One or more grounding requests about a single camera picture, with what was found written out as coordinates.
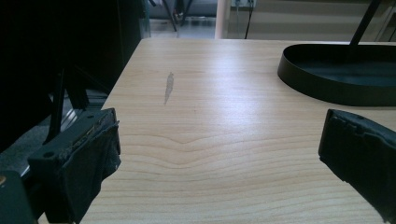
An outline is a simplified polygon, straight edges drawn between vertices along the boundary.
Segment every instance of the screw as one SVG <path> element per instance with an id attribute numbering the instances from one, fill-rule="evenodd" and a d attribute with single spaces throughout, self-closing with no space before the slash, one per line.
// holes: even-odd
<path id="1" fill-rule="evenodd" d="M 4 184 L 6 182 L 6 177 L 4 175 L 0 175 L 0 185 Z"/>

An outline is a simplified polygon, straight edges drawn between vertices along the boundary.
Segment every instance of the floor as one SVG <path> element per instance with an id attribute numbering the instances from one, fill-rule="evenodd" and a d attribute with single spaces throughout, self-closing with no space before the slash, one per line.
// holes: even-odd
<path id="1" fill-rule="evenodd" d="M 150 32 L 147 37 L 151 38 L 214 38 L 216 19 L 214 18 L 187 18 L 181 26 L 177 25 L 174 31 L 172 23 L 167 20 L 151 20 Z M 87 110 L 100 110 L 105 103 L 106 95 L 99 91 L 88 90 L 90 105 Z M 64 98 L 64 116 L 62 131 L 70 127 L 80 117 L 82 110 L 74 110 L 67 95 Z M 0 170 L 14 170 L 23 174 L 27 168 L 27 158 L 32 152 L 41 148 L 45 141 L 50 125 L 50 117 L 25 133 L 11 147 L 0 153 Z"/>
<path id="2" fill-rule="evenodd" d="M 216 18 L 190 17 L 183 25 L 177 22 L 175 32 L 172 22 L 167 20 L 150 20 L 151 38 L 215 38 Z"/>

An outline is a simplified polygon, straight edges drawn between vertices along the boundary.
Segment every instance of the wooden table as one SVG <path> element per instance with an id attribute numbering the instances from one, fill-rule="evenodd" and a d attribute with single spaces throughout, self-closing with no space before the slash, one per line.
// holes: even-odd
<path id="1" fill-rule="evenodd" d="M 120 120 L 122 164 L 83 223 L 382 223 L 318 143 L 328 108 L 393 130 L 396 110 L 291 89 L 276 70 L 295 43 L 142 40 L 104 106 Z"/>

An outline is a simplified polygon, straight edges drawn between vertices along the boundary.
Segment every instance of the scratch mark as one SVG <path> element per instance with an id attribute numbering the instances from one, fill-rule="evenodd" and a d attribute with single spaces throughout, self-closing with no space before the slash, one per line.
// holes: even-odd
<path id="1" fill-rule="evenodd" d="M 168 80 L 166 81 L 166 92 L 165 92 L 165 102 L 163 102 L 164 105 L 166 105 L 166 102 L 168 102 L 169 96 L 171 95 L 172 89 L 173 89 L 173 73 L 170 73 L 168 76 Z"/>

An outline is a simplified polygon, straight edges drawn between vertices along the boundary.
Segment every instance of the cable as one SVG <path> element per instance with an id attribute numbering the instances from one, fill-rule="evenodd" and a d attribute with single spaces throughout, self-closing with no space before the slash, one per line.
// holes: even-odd
<path id="1" fill-rule="evenodd" d="M 253 14 L 254 9 L 254 0 L 248 0 L 249 8 L 248 8 L 248 22 L 247 22 L 247 31 L 245 33 L 245 39 L 248 38 L 248 28 L 250 26 L 251 15 Z"/>
<path id="2" fill-rule="evenodd" d="M 391 42 L 391 41 L 392 41 L 392 38 L 393 38 L 393 36 L 395 35 L 395 32 L 396 32 L 396 28 L 393 30 L 392 35 L 390 36 L 388 42 Z"/>
<path id="3" fill-rule="evenodd" d="M 239 31 L 239 3 L 240 3 L 240 0 L 235 1 L 235 4 L 236 4 L 236 32 L 238 33 L 238 39 L 240 38 L 239 35 L 241 33 Z"/>

